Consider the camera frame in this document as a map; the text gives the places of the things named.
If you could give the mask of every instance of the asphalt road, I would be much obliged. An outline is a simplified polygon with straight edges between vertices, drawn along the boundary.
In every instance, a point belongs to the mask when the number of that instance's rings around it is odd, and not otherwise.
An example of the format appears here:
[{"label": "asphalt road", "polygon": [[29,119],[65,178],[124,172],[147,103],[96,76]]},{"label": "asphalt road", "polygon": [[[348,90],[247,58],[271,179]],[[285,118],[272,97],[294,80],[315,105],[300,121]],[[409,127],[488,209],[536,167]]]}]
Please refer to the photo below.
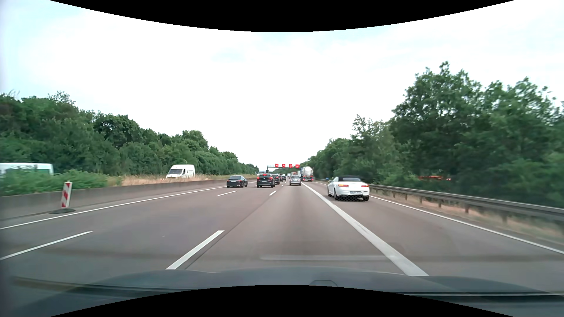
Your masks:
[{"label": "asphalt road", "polygon": [[[564,290],[564,254],[381,199],[334,201],[321,183],[288,184],[215,186],[3,221],[0,266],[12,277],[91,283],[166,268],[321,265]],[[8,286],[14,306],[51,294]]]}]

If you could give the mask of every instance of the lane marking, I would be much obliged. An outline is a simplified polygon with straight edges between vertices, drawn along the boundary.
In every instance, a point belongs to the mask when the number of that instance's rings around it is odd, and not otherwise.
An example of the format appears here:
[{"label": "lane marking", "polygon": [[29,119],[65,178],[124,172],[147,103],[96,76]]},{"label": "lane marking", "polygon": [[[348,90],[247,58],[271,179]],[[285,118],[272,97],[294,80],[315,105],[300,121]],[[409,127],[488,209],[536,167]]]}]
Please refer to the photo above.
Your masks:
[{"label": "lane marking", "polygon": [[86,232],[83,232],[83,233],[78,234],[78,235],[66,237],[66,238],[63,238],[63,239],[59,239],[59,240],[57,240],[57,241],[53,241],[53,242],[49,242],[49,243],[42,244],[42,245],[39,245],[39,246],[35,246],[35,247],[31,248],[31,249],[27,249],[27,250],[19,251],[19,252],[16,252],[16,253],[12,253],[12,254],[10,254],[9,256],[1,257],[1,258],[0,258],[0,261],[1,261],[1,260],[8,259],[8,258],[11,258],[11,257],[19,256],[20,254],[23,254],[23,253],[26,253],[26,252],[30,252],[30,251],[33,251],[33,250],[37,250],[37,249],[39,249],[39,248],[44,248],[44,247],[46,247],[46,246],[48,246],[48,245],[52,245],[52,244],[55,244],[55,243],[63,242],[63,241],[65,241],[65,240],[69,240],[69,239],[72,239],[72,238],[74,238],[74,237],[79,237],[79,236],[82,236],[82,235],[85,235],[85,234],[89,234],[89,233],[91,233],[91,232],[92,232],[92,231],[86,231]]},{"label": "lane marking", "polygon": [[218,196],[223,196],[223,195],[227,195],[228,193],[232,193],[232,192],[226,192],[226,193],[223,193],[223,194],[221,194],[221,195],[218,195]]},{"label": "lane marking", "polygon": [[387,202],[391,202],[392,204],[400,205],[400,206],[403,206],[403,207],[411,208],[411,209],[417,210],[418,212],[423,212],[423,213],[427,213],[427,214],[431,214],[431,215],[436,215],[437,217],[441,217],[441,218],[444,218],[444,219],[448,219],[448,220],[451,220],[451,221],[455,221],[455,222],[458,222],[458,223],[462,223],[462,224],[465,224],[465,225],[467,225],[467,226],[474,227],[474,228],[477,228],[477,229],[482,229],[482,230],[491,232],[491,233],[493,233],[493,234],[497,234],[497,235],[500,235],[500,236],[508,237],[508,238],[510,238],[510,239],[514,239],[514,240],[521,241],[521,242],[524,242],[524,243],[528,243],[528,244],[531,244],[531,245],[534,245],[534,246],[538,246],[538,247],[540,247],[540,248],[543,248],[543,249],[546,249],[546,250],[550,250],[550,251],[554,251],[554,252],[556,252],[556,253],[564,254],[564,251],[562,251],[562,250],[554,249],[554,248],[551,248],[551,247],[546,246],[546,245],[538,244],[538,243],[535,243],[535,242],[532,242],[532,241],[528,241],[528,240],[525,240],[525,239],[521,239],[521,238],[518,238],[518,237],[515,237],[515,236],[507,235],[507,234],[504,234],[504,233],[502,233],[502,232],[498,232],[498,231],[495,231],[495,230],[490,230],[490,229],[488,229],[488,228],[476,226],[475,224],[471,224],[471,223],[468,223],[468,222],[464,222],[464,221],[452,219],[452,218],[449,218],[449,217],[445,217],[445,216],[443,216],[443,215],[435,214],[435,213],[428,212],[428,211],[426,211],[426,210],[422,210],[422,209],[419,209],[419,208],[411,207],[411,206],[408,206],[408,205],[403,205],[403,204],[400,204],[400,203],[398,203],[398,202],[390,201],[390,200],[383,199],[383,198],[380,198],[380,197],[374,197],[374,196],[372,196],[372,195],[371,195],[370,197],[376,198],[376,199],[380,199],[380,200],[383,200],[383,201],[387,201]]},{"label": "lane marking", "polygon": [[348,222],[353,228],[355,228],[358,233],[363,235],[376,249],[380,250],[393,264],[395,264],[400,270],[402,270],[406,275],[409,276],[428,276],[422,269],[411,262],[408,258],[399,253],[396,249],[392,248],[384,240],[380,239],[372,231],[364,227],[360,222],[356,221],[353,217],[345,213],[341,208],[337,207],[335,204],[327,200],[320,193],[315,191],[313,188],[305,185],[310,191],[312,191],[317,197],[321,198],[329,207],[331,207],[337,214],[339,214],[346,222]]},{"label": "lane marking", "polygon": [[68,216],[70,216],[70,215],[77,215],[77,214],[82,214],[82,213],[94,212],[94,211],[96,211],[96,210],[102,210],[102,209],[108,209],[108,208],[113,208],[113,207],[125,206],[125,205],[129,205],[129,204],[136,204],[136,203],[138,203],[138,202],[144,202],[144,201],[149,201],[149,200],[155,200],[155,199],[173,197],[173,196],[178,196],[178,195],[185,195],[185,194],[187,194],[187,193],[194,193],[194,192],[203,192],[203,191],[216,190],[216,189],[218,189],[218,188],[225,188],[225,186],[222,186],[222,187],[214,187],[214,188],[208,188],[207,190],[199,190],[199,191],[193,191],[193,192],[177,193],[177,194],[174,194],[174,195],[168,195],[168,196],[163,196],[163,197],[157,197],[157,198],[151,198],[151,199],[144,199],[144,200],[138,200],[138,201],[132,201],[132,202],[126,202],[126,203],[124,203],[124,204],[118,204],[118,205],[113,205],[113,206],[107,206],[107,207],[101,207],[101,208],[96,208],[96,209],[85,210],[85,211],[83,211],[83,212],[78,212],[78,213],[59,215],[59,216],[56,216],[56,217],[51,217],[51,218],[46,218],[46,219],[40,219],[40,220],[35,220],[35,221],[30,221],[30,222],[25,222],[25,223],[20,223],[20,224],[14,224],[14,225],[12,225],[12,226],[2,227],[2,228],[0,228],[0,230],[4,230],[4,229],[8,229],[8,228],[14,228],[14,227],[19,227],[19,226],[23,226],[23,225],[26,225],[26,224],[36,223],[36,222],[47,221],[47,220],[51,220],[51,219],[57,219],[57,218],[61,218],[61,217],[68,217]]},{"label": "lane marking", "polygon": [[201,250],[203,247],[206,246],[206,244],[210,243],[213,239],[215,239],[218,235],[220,235],[223,231],[225,230],[218,230],[216,233],[212,234],[211,236],[209,236],[209,238],[207,238],[206,240],[204,240],[202,243],[200,243],[199,245],[195,246],[192,250],[190,250],[188,253],[186,253],[185,255],[183,255],[182,257],[180,257],[180,259],[176,260],[174,263],[172,263],[169,267],[167,267],[167,270],[176,270],[180,265],[182,265],[184,262],[186,262],[189,258],[191,258],[194,254],[196,254],[196,252],[198,252],[199,250]]}]

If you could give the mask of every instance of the tanker truck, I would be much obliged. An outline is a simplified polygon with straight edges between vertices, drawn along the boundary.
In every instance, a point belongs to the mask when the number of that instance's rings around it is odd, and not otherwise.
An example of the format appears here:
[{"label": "tanker truck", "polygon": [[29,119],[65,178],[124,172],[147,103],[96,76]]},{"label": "tanker truck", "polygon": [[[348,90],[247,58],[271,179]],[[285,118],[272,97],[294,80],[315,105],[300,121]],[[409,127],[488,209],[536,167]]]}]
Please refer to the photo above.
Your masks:
[{"label": "tanker truck", "polygon": [[303,182],[313,182],[314,180],[314,170],[309,166],[305,166],[300,169],[300,174],[302,175]]}]

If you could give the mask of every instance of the silver car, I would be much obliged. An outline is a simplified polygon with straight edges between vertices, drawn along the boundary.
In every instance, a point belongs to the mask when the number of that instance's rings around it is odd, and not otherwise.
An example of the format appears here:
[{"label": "silver car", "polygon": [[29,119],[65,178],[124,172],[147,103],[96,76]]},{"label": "silver car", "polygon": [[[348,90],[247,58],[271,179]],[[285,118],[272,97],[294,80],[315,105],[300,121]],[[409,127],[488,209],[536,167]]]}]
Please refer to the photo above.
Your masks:
[{"label": "silver car", "polygon": [[290,186],[292,186],[292,185],[302,186],[302,179],[298,175],[290,176]]}]

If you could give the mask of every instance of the dark suv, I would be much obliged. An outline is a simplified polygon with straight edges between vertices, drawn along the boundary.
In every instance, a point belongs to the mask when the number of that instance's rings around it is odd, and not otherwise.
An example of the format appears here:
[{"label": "dark suv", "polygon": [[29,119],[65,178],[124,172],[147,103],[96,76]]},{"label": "dark suv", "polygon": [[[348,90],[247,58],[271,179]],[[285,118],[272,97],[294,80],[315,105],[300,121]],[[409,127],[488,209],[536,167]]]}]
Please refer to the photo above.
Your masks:
[{"label": "dark suv", "polygon": [[278,174],[273,174],[272,178],[274,179],[274,183],[275,184],[280,184],[280,175]]},{"label": "dark suv", "polygon": [[276,184],[274,182],[274,178],[272,177],[272,175],[261,174],[261,175],[257,176],[257,188],[263,187],[263,186],[268,186],[268,187],[276,186]]}]

